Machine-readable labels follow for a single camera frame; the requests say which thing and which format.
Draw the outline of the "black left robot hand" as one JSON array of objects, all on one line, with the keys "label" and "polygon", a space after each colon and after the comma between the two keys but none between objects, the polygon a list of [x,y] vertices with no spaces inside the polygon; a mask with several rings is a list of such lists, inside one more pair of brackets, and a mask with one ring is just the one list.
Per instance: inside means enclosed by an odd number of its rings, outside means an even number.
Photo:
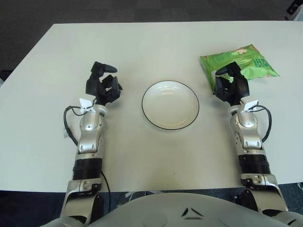
[{"label": "black left robot hand", "polygon": [[123,90],[117,76],[108,75],[103,80],[100,80],[105,73],[117,73],[117,69],[96,61],[86,82],[86,94],[94,96],[96,104],[103,106],[117,100]]}]

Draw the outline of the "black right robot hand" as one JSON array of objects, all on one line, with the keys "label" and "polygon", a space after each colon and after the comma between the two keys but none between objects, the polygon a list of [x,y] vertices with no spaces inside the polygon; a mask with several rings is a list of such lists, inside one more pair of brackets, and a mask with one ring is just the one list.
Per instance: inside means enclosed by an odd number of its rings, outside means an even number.
[{"label": "black right robot hand", "polygon": [[239,105],[241,98],[250,95],[248,81],[235,61],[220,68],[215,75],[214,94],[230,106]]}]

